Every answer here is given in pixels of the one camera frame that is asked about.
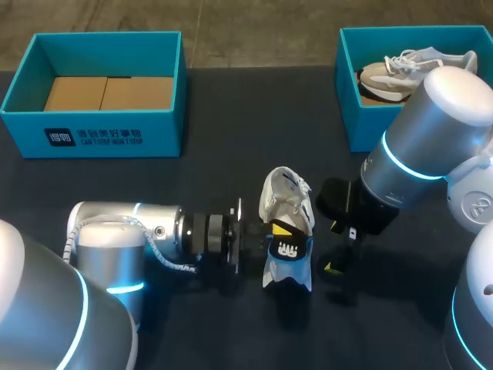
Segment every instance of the white sneaker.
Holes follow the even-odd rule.
[[[277,167],[267,176],[260,196],[259,216],[273,225],[269,236],[263,287],[272,281],[293,278],[311,291],[311,253],[314,212],[308,184],[288,167]]]
[[[400,102],[416,90],[431,70],[442,66],[455,66],[476,74],[478,56],[472,50],[464,55],[447,55],[432,47],[404,50],[400,56],[385,56],[384,62],[370,64],[357,74],[363,93],[369,97]]]

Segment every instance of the teal box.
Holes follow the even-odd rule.
[[[352,152],[370,152],[401,111],[400,105],[364,106],[354,73],[399,56],[405,49],[433,46],[446,54],[478,54],[478,76],[493,86],[493,38],[481,25],[365,27],[341,29],[334,81]]]
[[[173,77],[171,107],[43,112],[58,76]],[[179,156],[186,80],[181,32],[36,34],[0,114],[24,158]]]

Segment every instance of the concrete floor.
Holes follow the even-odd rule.
[[[482,24],[493,0],[0,0],[0,70],[35,32],[180,30],[189,66],[331,64],[340,27]]]

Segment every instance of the gray sneaker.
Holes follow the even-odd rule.
[[[358,73],[360,87],[377,100],[397,103],[406,99],[433,69],[455,66],[476,74],[478,56],[474,51],[464,55],[447,55],[430,47],[404,50],[400,56],[384,57],[384,62],[370,64]]]

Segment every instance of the cardboard insert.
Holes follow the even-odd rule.
[[[45,111],[170,109],[173,77],[57,77]]]

